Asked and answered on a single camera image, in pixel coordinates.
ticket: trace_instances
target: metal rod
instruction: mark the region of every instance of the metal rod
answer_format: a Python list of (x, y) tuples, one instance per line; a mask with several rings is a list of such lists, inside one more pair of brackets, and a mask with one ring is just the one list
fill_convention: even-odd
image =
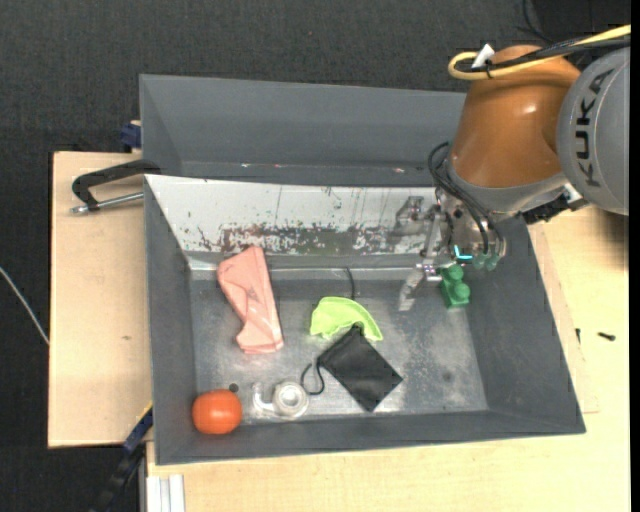
[[(107, 208), (109, 206), (116, 206), (122, 203), (126, 203), (128, 201), (135, 201), (137, 199), (142, 199), (144, 197), (143, 192), (136, 192), (135, 194), (127, 194), (126, 196), (114, 197), (113, 199), (106, 199), (104, 201), (100, 201), (96, 204), (96, 208), (102, 209)], [(81, 206), (74, 206), (71, 208), (71, 213), (87, 213), (89, 211), (89, 207), (86, 204)]]

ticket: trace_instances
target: bin floor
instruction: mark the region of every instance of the bin floor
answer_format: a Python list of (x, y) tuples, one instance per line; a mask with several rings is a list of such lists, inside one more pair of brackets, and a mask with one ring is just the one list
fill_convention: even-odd
[[(284, 347), (271, 354), (245, 354), (235, 341), (242, 322), (210, 278), (190, 281), (192, 329), (197, 391), (236, 384), (243, 403), (244, 423), (281, 421), (254, 408), (252, 385), (260, 382), (265, 401), (283, 380), (299, 381), (305, 366), (335, 340), (309, 335), (311, 313), (325, 296), (348, 297), (351, 285), (344, 269), (315, 269), (313, 278), (298, 272), (273, 271), (274, 296), (284, 334)], [(354, 271), (366, 276), (367, 271)], [(480, 371), (464, 309), (447, 310), (437, 286), (425, 284), (409, 312), (398, 312), (401, 280), (355, 280), (356, 300), (368, 309), (384, 339), (372, 345), (403, 377), (378, 406), (376, 414), (442, 413), (486, 410)], [(326, 370), (321, 369), (325, 391), (311, 397), (307, 413), (296, 421), (345, 415), (367, 415)], [(316, 389), (308, 372), (307, 389)]]

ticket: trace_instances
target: white cable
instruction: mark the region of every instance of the white cable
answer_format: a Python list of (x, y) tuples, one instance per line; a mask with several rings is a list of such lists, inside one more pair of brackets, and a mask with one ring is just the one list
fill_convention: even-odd
[(9, 286), (11, 286), (11, 289), (14, 291), (16, 296), (20, 299), (20, 302), (22, 302), (22, 305), (29, 313), (29, 316), (31, 316), (31, 320), (33, 320), (33, 323), (38, 328), (38, 332), (40, 332), (40, 336), (42, 336), (42, 339), (44, 340), (44, 342), (47, 345), (49, 345), (49, 338), (47, 337), (47, 334), (44, 332), (42, 325), (40, 325), (40, 322), (38, 321), (36, 314), (33, 312), (33, 309), (31, 309), (31, 306), (29, 306), (27, 299), (25, 299), (22, 293), (20, 293), (20, 290), (18, 290), (18, 287), (12, 281), (11, 277), (9, 277), (9, 274), (7, 274), (7, 272), (1, 266), (0, 266), (0, 274), (2, 274), (2, 277), (4, 277), (7, 280), (7, 283), (9, 283)]

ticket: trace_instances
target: green object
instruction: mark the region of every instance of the green object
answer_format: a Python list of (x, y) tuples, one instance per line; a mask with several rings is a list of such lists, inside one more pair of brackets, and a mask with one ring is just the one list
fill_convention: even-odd
[(440, 291), (447, 308), (465, 306), (469, 304), (471, 289), (462, 281), (464, 270), (460, 265), (451, 265), (439, 271), (442, 276)]
[(345, 297), (324, 297), (311, 315), (311, 334), (320, 334), (325, 339), (354, 324), (362, 327), (362, 334), (369, 341), (382, 340), (382, 333), (371, 314), (356, 301)]

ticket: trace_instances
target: metal tray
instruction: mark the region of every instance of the metal tray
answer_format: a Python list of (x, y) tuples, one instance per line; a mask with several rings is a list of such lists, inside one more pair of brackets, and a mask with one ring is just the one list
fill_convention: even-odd
[[(143, 155), (165, 175), (147, 176), (144, 187), (159, 464), (584, 432), (522, 221), (504, 223), (510, 249), (496, 271), (467, 274), (466, 309), (447, 310), (425, 286), (411, 311), (398, 311), (423, 241), (394, 237), (395, 213), (409, 195), (433, 200), (425, 160), (453, 138), (463, 101), (141, 78)], [(284, 331), (285, 346), (271, 355), (247, 356), (235, 344), (241, 324), (215, 279), (222, 259), (251, 244), (266, 249)], [(326, 347), (308, 334), (310, 314), (321, 297), (352, 293), (346, 268), (383, 331), (376, 349), (404, 381), (370, 414), (324, 372), (327, 389), (305, 416), (264, 417), (250, 385), (263, 383), (268, 395)], [(243, 424), (199, 434), (193, 400), (230, 384)]]
[[(439, 289), (427, 285), (409, 312), (398, 311), (422, 241), (394, 237), (395, 212), (416, 195), (429, 200), (433, 189), (146, 177), (161, 464), (584, 429), (522, 222), (505, 226), (512, 249), (497, 271), (468, 273), (468, 308), (447, 310)], [(285, 339), (274, 354), (240, 350), (234, 338), (241, 322), (215, 278), (217, 264), (247, 245), (267, 254)], [(384, 334), (376, 349), (404, 381), (370, 414), (321, 370), (326, 391), (312, 397), (302, 418), (265, 417), (252, 405), (252, 384), (268, 391), (298, 380), (326, 348), (327, 341), (308, 333), (310, 315), (323, 296), (351, 295), (346, 268), (357, 300)], [(199, 434), (191, 424), (193, 400), (231, 384), (239, 388), (243, 424), (223, 437)]]

